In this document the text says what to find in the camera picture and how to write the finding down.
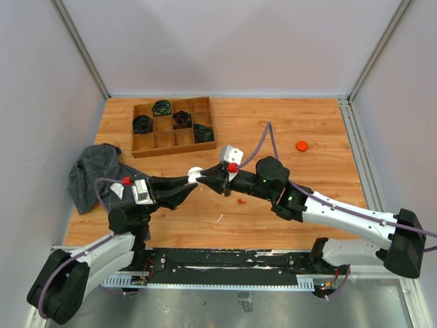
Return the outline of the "orange earbud charging case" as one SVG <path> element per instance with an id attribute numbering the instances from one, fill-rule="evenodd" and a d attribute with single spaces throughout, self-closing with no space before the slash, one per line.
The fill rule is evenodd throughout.
<path id="1" fill-rule="evenodd" d="M 299 152 L 305 152 L 309 149 L 309 144 L 303 140 L 297 141 L 296 142 L 296 149 Z"/>

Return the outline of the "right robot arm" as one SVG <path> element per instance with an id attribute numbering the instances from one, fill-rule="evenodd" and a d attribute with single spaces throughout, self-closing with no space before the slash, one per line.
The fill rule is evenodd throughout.
<path id="1" fill-rule="evenodd" d="M 330 226 L 356 235 L 355 241 L 318 238 L 309 256 L 310 267 L 325 273 L 344 264 L 382 264 L 407 278 L 421 274 L 426 235 L 414 212 L 397 214 L 372 211 L 334 201 L 289 180 L 290 171 L 272 156 L 259 160 L 255 172 L 219 163 L 195 176 L 218 194 L 239 192 L 272 204 L 271 210 L 286 221 Z"/>

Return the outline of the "white earbud charging case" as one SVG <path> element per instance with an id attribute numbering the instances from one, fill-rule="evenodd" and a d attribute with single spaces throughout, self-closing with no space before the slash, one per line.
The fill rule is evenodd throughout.
<path id="1" fill-rule="evenodd" d="M 197 182 L 197 179 L 202 177 L 201 172 L 203 169 L 201 167 L 192 167 L 189 169 L 187 176 L 188 176 L 188 183 L 189 184 L 199 184 Z"/>

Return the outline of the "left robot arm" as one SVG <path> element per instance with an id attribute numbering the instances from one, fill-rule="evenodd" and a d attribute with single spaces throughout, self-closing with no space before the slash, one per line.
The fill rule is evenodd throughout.
<path id="1" fill-rule="evenodd" d="M 141 269 L 152 213 L 175 210 L 193 191 L 199 175 L 144 179 L 125 177 L 119 185 L 132 190 L 133 202 L 107 211 L 110 232 L 74 251 L 57 249 L 47 258 L 33 283 L 27 302 L 41 318 L 59 325 L 68 322 L 85 297 L 120 269 Z"/>

